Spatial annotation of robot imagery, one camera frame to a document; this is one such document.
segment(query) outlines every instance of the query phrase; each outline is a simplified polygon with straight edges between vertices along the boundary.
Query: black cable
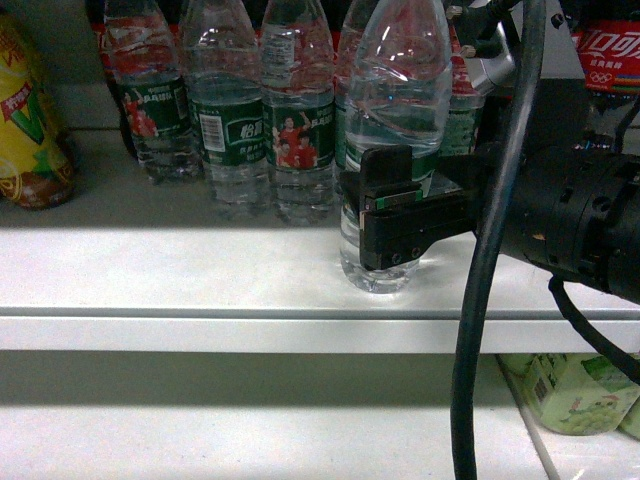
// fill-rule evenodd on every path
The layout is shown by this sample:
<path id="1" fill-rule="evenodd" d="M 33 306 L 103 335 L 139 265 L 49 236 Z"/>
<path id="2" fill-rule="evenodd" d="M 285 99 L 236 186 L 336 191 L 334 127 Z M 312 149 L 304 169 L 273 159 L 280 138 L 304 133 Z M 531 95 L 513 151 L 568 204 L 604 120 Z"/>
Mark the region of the black cable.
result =
<path id="1" fill-rule="evenodd" d="M 513 194 L 520 156 L 542 70 L 545 0 L 524 3 L 522 63 L 515 86 L 510 121 L 494 190 L 475 246 L 458 329 L 453 368 L 451 442 L 455 478 L 477 478 L 473 434 L 473 391 L 491 283 L 504 233 L 507 209 Z"/>
<path id="2" fill-rule="evenodd" d="M 521 0 L 493 0 L 487 3 L 487 13 L 496 20 L 502 20 Z"/>
<path id="3" fill-rule="evenodd" d="M 596 330 L 580 313 L 564 289 L 564 281 L 557 276 L 549 280 L 549 290 L 560 309 L 562 316 L 569 320 L 571 326 L 600 355 L 605 356 L 614 367 L 624 373 L 629 380 L 640 385 L 640 362 L 625 353 Z"/>

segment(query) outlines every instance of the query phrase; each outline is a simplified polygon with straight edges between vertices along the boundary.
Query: shelf surface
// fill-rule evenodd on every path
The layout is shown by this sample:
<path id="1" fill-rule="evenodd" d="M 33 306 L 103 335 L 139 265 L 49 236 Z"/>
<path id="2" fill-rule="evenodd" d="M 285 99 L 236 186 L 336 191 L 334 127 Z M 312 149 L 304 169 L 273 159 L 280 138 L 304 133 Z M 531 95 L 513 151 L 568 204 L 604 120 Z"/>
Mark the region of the shelf surface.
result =
<path id="1" fill-rule="evenodd" d="M 0 348 L 446 353 L 455 349 L 471 234 L 437 243 L 397 294 L 342 273 L 336 209 L 314 227 L 216 215 L 204 182 L 148 184 L 117 131 L 77 132 L 78 188 L 42 212 L 0 201 Z M 549 274 L 501 256 L 484 352 L 589 351 Z M 602 333 L 640 349 L 640 311 L 568 291 Z"/>
<path id="2" fill-rule="evenodd" d="M 0 471 L 22 480 L 444 480 L 450 355 L 0 352 Z M 493 358 L 479 478 L 547 480 Z"/>

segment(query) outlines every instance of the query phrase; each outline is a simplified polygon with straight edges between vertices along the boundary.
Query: barcode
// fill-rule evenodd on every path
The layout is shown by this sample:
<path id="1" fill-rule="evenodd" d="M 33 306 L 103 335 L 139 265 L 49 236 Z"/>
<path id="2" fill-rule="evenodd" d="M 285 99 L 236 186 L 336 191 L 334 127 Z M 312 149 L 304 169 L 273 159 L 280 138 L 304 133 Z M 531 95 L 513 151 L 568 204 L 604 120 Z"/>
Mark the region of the barcode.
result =
<path id="1" fill-rule="evenodd" d="M 184 87 L 175 90 L 176 106 L 178 107 L 178 116 L 180 120 L 184 120 L 189 116 L 189 107 L 187 103 L 187 92 Z"/>
<path id="2" fill-rule="evenodd" d="M 211 115 L 200 114 L 200 129 L 202 141 L 206 150 L 224 152 L 224 133 L 222 131 L 222 119 Z"/>

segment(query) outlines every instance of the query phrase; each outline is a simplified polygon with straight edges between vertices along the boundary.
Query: coca-cola label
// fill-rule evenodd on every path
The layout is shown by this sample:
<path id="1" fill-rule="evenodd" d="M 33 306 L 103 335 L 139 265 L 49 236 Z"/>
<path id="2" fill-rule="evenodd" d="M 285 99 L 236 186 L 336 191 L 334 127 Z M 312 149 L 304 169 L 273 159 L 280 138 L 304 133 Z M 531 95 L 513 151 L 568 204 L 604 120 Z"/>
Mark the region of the coca-cola label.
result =
<path id="1" fill-rule="evenodd" d="M 578 55 L 587 88 L 640 92 L 640 23 L 594 21 L 580 38 Z"/>
<path id="2" fill-rule="evenodd" d="M 449 27 L 449 36 L 451 38 L 451 65 L 453 75 L 453 95 L 475 96 L 478 92 L 471 85 L 469 71 L 464 63 L 464 58 L 460 56 L 460 40 L 453 26 Z"/>

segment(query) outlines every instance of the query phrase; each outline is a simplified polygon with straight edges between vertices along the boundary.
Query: clear plastic bottle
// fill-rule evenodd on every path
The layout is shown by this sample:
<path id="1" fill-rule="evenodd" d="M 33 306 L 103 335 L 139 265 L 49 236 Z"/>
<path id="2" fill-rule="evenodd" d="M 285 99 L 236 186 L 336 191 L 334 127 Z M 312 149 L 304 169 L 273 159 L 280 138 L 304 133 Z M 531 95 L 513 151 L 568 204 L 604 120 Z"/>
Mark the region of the clear plastic bottle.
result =
<path id="1" fill-rule="evenodd" d="M 460 56 L 460 42 L 453 26 L 449 27 L 451 39 L 451 64 L 453 72 L 453 90 L 449 106 L 449 118 L 444 127 L 444 136 L 438 151 L 438 162 L 446 161 L 442 157 L 468 155 L 476 147 L 476 137 L 485 97 L 471 85 L 469 72 Z M 460 187 L 443 175 L 434 172 L 429 195 L 439 195 Z"/>
<path id="2" fill-rule="evenodd" d="M 269 0 L 260 55 L 276 211 L 292 225 L 314 224 L 334 203 L 334 50 L 319 0 Z"/>
<path id="3" fill-rule="evenodd" d="M 338 43 L 338 58 L 336 61 L 335 85 L 336 85 L 336 161 L 335 176 L 336 190 L 340 192 L 337 182 L 340 172 L 345 169 L 346 157 L 346 101 L 351 80 L 351 69 L 356 56 L 356 50 L 360 45 L 360 39 L 364 29 L 371 18 L 371 14 L 378 5 L 379 0 L 353 0 L 347 11 L 347 15 L 340 32 Z"/>
<path id="4" fill-rule="evenodd" d="M 221 213 L 259 214 L 269 196 L 260 58 L 241 0 L 188 0 L 179 50 L 205 177 Z"/>
<path id="5" fill-rule="evenodd" d="M 410 145 L 413 178 L 426 195 L 442 141 L 451 97 L 451 44 L 439 0 L 381 0 L 356 54 L 347 100 L 347 170 L 359 171 L 362 153 L 381 145 Z M 359 261 L 358 223 L 342 210 L 342 268 L 359 288 L 402 288 L 418 260 L 385 271 Z"/>
<path id="6" fill-rule="evenodd" d="M 138 160 L 154 184 L 201 176 L 174 38 L 154 0 L 107 0 L 105 29 Z"/>

